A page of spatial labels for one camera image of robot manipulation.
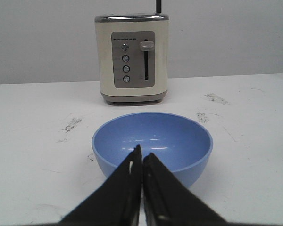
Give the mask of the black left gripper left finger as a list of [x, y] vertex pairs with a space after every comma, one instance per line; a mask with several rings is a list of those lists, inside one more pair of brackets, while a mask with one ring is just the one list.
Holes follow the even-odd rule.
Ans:
[[142, 195], [142, 152], [137, 145], [94, 193], [59, 226], [137, 226]]

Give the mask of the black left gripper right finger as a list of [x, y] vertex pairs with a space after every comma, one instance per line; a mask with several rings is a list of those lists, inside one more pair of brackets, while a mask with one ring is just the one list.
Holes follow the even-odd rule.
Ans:
[[227, 226], [150, 153], [143, 160], [144, 211], [148, 226]]

